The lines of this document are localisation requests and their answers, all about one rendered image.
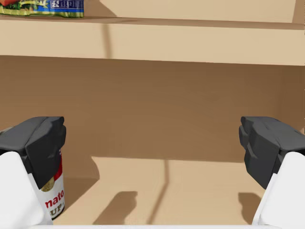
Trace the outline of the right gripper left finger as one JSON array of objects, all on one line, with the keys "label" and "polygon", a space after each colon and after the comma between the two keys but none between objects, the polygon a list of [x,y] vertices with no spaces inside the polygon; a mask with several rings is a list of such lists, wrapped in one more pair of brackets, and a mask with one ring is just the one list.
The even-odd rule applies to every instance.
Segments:
[{"label": "right gripper left finger", "polygon": [[62,116],[30,118],[0,131],[0,226],[52,225],[40,189],[57,173]]}]

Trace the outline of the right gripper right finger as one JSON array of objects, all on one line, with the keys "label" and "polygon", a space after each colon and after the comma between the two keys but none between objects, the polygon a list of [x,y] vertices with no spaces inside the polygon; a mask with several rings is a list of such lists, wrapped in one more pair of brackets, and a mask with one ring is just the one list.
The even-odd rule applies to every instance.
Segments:
[{"label": "right gripper right finger", "polygon": [[243,116],[247,173],[265,190],[252,225],[305,226],[305,135],[278,119]]}]

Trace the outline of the red and white can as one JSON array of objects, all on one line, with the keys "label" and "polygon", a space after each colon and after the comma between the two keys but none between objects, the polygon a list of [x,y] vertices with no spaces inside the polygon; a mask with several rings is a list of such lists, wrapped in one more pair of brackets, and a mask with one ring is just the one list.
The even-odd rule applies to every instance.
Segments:
[{"label": "red and white can", "polygon": [[40,189],[43,203],[49,211],[52,220],[58,217],[65,208],[61,150],[59,150],[59,155],[60,165],[57,173]]}]

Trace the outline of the pale wooden shelf unit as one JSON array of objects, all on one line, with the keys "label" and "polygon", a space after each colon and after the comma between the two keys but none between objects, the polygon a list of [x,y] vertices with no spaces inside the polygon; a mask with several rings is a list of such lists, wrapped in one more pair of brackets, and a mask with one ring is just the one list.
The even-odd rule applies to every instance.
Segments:
[{"label": "pale wooden shelf unit", "polygon": [[249,225],[242,116],[305,127],[305,0],[84,0],[0,15],[0,130],[63,116],[55,225]]}]

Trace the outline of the green and blue rectangular can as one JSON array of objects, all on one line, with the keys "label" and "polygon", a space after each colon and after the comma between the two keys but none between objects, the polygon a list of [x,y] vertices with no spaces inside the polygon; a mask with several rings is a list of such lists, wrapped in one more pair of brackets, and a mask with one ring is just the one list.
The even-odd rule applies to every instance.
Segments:
[{"label": "green and blue rectangular can", "polygon": [[0,0],[0,14],[84,17],[84,0]]}]

